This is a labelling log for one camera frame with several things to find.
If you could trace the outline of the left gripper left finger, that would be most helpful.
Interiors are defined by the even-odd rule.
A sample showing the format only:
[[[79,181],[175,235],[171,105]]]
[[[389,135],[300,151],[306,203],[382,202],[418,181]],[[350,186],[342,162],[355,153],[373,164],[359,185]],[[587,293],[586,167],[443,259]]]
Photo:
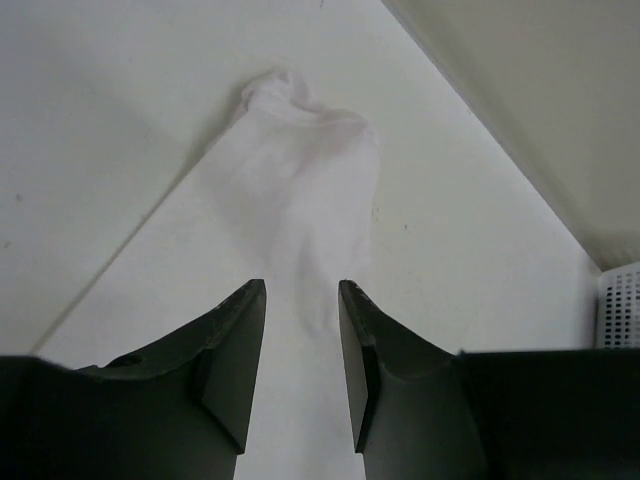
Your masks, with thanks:
[[[109,364],[1,360],[5,479],[230,479],[248,438],[265,284]]]

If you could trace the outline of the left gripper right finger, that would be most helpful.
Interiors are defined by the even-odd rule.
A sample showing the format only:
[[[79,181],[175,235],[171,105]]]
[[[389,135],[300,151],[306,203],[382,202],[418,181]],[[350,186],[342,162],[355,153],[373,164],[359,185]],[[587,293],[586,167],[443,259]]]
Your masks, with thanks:
[[[635,479],[639,354],[451,354],[338,287],[349,411],[370,479]]]

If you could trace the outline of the pale pink tank top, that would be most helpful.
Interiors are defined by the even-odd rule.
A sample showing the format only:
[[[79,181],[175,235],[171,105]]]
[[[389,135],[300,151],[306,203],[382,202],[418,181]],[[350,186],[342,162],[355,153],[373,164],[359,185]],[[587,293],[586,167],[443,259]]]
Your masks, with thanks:
[[[379,142],[298,74],[254,80],[228,126],[41,348],[104,365],[265,282],[266,321],[240,479],[360,479],[338,284],[369,262]]]

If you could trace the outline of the white plastic laundry basket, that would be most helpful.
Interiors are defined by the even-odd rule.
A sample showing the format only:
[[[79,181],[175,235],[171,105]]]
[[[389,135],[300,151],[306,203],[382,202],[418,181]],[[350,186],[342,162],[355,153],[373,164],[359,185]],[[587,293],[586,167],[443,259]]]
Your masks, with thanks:
[[[595,347],[638,349],[639,343],[640,266],[634,262],[599,278]]]

